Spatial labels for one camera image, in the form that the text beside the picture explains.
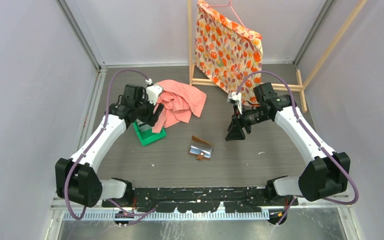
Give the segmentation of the brown leather card holder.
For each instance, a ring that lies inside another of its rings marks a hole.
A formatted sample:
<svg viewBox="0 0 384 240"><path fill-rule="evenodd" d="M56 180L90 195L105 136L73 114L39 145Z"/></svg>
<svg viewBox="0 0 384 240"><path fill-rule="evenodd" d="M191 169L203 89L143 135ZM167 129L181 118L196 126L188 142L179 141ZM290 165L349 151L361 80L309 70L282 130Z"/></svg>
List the brown leather card holder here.
<svg viewBox="0 0 384 240"><path fill-rule="evenodd" d="M191 143L188 150L188 154L194 156L197 160L210 160L212 157L212 153L214 150L214 146L209 142L192 135Z"/></svg>

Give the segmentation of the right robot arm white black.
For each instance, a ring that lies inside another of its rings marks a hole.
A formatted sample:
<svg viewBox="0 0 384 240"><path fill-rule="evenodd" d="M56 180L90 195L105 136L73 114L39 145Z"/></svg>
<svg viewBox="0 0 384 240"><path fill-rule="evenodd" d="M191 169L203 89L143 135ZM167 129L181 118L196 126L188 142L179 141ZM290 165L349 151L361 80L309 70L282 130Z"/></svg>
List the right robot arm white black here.
<svg viewBox="0 0 384 240"><path fill-rule="evenodd" d="M253 125L271 120L288 135L305 161L299 176L281 176L267 181L265 198L279 205L286 196L300 196L313 202L347 190L351 160L345 152L336 152L311 128L289 94L279 96L271 83L253 89L258 106L244 109L242 95L230 92L227 102L234 113L227 128L226 141L245 140Z"/></svg>

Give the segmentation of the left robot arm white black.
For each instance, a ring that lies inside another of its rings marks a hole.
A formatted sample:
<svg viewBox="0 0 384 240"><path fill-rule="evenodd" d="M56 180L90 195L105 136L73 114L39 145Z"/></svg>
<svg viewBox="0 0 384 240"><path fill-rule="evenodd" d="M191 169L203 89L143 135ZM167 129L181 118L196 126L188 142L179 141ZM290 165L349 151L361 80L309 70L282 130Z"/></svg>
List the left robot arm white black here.
<svg viewBox="0 0 384 240"><path fill-rule="evenodd" d="M99 166L115 141L140 121L153 127L164 106L158 98L164 89L158 84L147 87L127 84L116 103L107 106L98 128L70 158L55 164L56 194L59 198L91 208L98 201L114 199L121 207L133 202L131 184L119 178L100 180Z"/></svg>

